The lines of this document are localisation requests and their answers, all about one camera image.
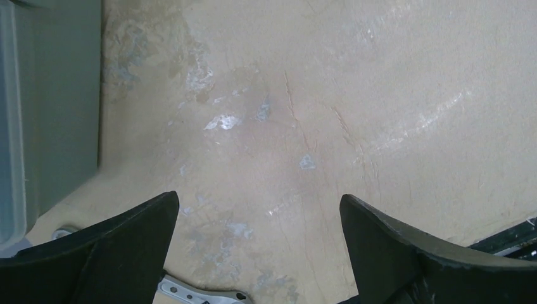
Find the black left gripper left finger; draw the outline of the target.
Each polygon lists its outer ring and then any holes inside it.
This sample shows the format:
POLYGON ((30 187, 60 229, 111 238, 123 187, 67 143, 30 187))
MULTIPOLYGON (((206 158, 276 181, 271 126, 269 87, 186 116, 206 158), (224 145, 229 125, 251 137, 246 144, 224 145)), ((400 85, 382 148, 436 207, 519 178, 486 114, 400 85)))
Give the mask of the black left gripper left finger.
POLYGON ((2 303, 151 303, 179 214, 176 192, 1 260, 2 303))

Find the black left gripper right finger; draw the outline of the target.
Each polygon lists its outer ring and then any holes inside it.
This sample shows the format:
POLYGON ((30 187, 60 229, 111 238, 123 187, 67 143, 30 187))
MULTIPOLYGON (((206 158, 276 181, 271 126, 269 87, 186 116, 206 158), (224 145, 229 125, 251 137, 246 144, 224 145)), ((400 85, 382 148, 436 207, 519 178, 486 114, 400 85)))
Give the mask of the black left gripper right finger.
POLYGON ((536 261, 445 241, 350 194, 339 212, 358 289, 350 303, 536 302, 536 261))

